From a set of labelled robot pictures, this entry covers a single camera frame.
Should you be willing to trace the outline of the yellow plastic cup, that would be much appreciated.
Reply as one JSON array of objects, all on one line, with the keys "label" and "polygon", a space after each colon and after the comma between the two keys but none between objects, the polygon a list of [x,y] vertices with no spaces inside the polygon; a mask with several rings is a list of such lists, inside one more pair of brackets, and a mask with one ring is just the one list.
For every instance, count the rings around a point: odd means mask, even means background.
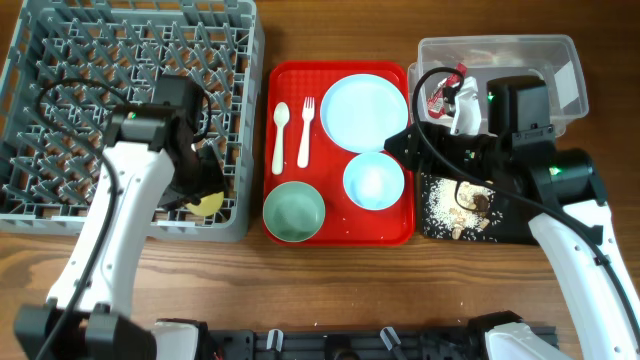
[{"label": "yellow plastic cup", "polygon": [[185,207],[194,215],[208,217],[220,210],[224,202],[224,193],[217,192],[194,199]]}]

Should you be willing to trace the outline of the red snack wrapper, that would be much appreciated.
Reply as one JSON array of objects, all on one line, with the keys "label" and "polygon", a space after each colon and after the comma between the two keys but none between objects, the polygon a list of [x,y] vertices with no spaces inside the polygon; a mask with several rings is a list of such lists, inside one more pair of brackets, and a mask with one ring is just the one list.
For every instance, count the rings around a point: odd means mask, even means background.
[{"label": "red snack wrapper", "polygon": [[433,119],[441,119],[445,116],[452,117],[454,115],[454,97],[464,84],[467,67],[462,63],[458,63],[454,72],[451,72],[449,68],[440,67],[430,70],[429,74],[433,75],[439,72],[448,72],[449,76],[437,84],[436,89],[431,93],[426,102],[427,113]]}]

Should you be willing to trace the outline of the light blue small bowl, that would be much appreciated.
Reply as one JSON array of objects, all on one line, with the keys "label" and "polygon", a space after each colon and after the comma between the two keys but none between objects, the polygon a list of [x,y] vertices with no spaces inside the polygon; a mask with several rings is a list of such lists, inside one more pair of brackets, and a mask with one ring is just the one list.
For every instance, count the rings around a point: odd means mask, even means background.
[{"label": "light blue small bowl", "polygon": [[380,152],[354,157],[344,169],[342,183],[347,197],[358,207],[369,211],[391,207],[405,189],[401,166]]}]

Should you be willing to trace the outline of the rice and meat leftovers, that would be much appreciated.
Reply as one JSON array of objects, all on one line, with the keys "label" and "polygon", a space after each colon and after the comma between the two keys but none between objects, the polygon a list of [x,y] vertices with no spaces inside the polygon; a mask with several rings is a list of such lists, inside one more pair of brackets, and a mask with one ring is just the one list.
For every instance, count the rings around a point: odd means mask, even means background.
[{"label": "rice and meat leftovers", "polygon": [[429,177],[422,192],[422,232],[440,240],[493,241],[503,213],[493,209],[494,192],[469,182]]}]

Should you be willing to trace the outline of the green saucer bowl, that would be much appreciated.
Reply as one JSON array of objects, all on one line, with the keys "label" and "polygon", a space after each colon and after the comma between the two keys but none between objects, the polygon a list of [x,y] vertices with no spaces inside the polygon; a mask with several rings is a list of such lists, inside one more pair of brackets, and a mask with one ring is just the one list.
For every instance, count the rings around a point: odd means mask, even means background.
[{"label": "green saucer bowl", "polygon": [[289,181],[276,186],[263,205],[266,229],[278,240],[300,243],[311,239],[322,228],[326,206],[311,185]]}]

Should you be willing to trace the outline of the white plastic spoon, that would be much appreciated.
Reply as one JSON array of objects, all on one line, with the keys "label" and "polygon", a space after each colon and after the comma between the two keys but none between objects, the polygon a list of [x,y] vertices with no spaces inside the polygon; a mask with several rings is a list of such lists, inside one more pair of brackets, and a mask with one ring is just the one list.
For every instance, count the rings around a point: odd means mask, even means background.
[{"label": "white plastic spoon", "polygon": [[273,120],[276,125],[276,138],[271,171],[274,175],[280,175],[284,168],[284,128],[290,120],[289,107],[285,102],[276,105]]}]

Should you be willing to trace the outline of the white plastic fork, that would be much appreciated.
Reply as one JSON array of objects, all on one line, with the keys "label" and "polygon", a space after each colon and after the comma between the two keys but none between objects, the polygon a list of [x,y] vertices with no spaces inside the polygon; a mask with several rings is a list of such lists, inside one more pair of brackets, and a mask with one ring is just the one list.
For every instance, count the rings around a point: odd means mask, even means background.
[{"label": "white plastic fork", "polygon": [[306,97],[303,103],[302,120],[303,129],[299,145],[297,165],[299,168],[306,168],[310,158],[310,130],[311,122],[315,118],[315,98]]}]

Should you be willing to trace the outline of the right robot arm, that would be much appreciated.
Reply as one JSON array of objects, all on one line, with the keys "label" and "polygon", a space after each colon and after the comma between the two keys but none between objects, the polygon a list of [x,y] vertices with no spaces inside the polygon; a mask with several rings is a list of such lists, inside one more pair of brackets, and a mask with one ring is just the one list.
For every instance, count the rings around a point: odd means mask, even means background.
[{"label": "right robot arm", "polygon": [[453,135],[423,122],[389,137],[406,169],[462,180],[517,203],[551,263],[586,359],[639,356],[639,296],[615,241],[604,183],[582,149],[558,150],[547,85],[536,76],[487,84],[489,132]]}]

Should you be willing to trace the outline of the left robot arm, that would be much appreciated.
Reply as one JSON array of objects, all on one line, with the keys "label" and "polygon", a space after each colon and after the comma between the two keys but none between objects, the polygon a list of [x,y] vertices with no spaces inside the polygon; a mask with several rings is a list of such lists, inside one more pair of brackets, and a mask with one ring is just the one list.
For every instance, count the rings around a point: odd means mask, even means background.
[{"label": "left robot arm", "polygon": [[203,321],[131,321],[133,287],[157,208],[200,205],[226,189],[215,153],[194,144],[211,112],[205,90],[186,76],[163,75],[148,103],[123,99],[109,114],[102,149],[64,135],[101,162],[97,192],[76,246],[41,306],[24,305],[14,334],[30,359],[214,359]]}]

